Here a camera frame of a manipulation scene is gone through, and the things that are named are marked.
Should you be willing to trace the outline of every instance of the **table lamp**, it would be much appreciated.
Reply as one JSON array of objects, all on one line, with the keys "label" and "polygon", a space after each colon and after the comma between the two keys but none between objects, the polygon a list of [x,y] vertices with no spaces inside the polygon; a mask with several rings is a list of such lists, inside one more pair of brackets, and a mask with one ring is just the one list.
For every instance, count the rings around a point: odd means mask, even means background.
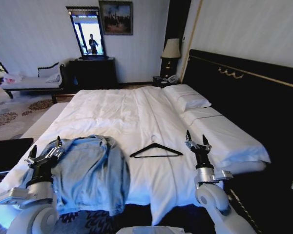
[{"label": "table lamp", "polygon": [[168,39],[162,54],[161,77],[167,79],[176,74],[177,62],[181,57],[179,39]]}]

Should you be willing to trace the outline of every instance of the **baseboard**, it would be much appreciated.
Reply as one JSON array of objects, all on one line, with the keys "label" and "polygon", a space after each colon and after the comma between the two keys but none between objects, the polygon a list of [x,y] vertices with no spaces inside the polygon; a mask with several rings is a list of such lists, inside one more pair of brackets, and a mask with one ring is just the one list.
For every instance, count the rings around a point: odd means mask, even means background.
[{"label": "baseboard", "polygon": [[152,81],[148,81],[148,82],[119,83],[119,85],[143,85],[143,84],[152,84]]}]

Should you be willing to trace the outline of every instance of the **mirror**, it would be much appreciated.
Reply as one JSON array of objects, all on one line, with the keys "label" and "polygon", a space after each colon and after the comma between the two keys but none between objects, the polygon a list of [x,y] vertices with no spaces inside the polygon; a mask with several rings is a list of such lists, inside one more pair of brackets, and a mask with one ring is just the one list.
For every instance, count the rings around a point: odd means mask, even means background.
[{"label": "mirror", "polygon": [[98,7],[66,7],[83,57],[105,56]]}]

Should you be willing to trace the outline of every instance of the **lamp shade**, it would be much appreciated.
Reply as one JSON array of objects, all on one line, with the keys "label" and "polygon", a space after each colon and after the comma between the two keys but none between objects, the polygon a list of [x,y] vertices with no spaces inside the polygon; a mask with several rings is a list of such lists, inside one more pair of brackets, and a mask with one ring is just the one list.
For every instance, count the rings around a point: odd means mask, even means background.
[{"label": "lamp shade", "polygon": [[180,58],[180,50],[179,50],[179,39],[174,38],[174,39],[168,39],[165,49],[162,54],[162,58]]}]

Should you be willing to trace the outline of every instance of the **white pillow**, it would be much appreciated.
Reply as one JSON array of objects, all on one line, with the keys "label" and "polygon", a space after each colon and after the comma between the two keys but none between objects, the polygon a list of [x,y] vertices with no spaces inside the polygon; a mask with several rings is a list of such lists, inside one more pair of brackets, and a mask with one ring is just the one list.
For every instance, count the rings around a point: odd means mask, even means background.
[{"label": "white pillow", "polygon": [[56,73],[51,76],[45,81],[46,83],[51,83],[51,82],[59,82],[60,81],[60,74]]},{"label": "white pillow", "polygon": [[205,97],[186,84],[167,86],[164,88],[164,92],[181,113],[189,109],[211,106],[211,103]]},{"label": "white pillow", "polygon": [[19,83],[23,80],[23,75],[21,75],[20,73],[16,73],[16,74],[6,73],[3,76],[3,80],[7,84]]},{"label": "white pillow", "polygon": [[258,140],[213,108],[188,110],[181,117],[194,141],[202,144],[202,135],[206,136],[212,146],[209,159],[216,168],[236,162],[270,162],[265,147]]}]

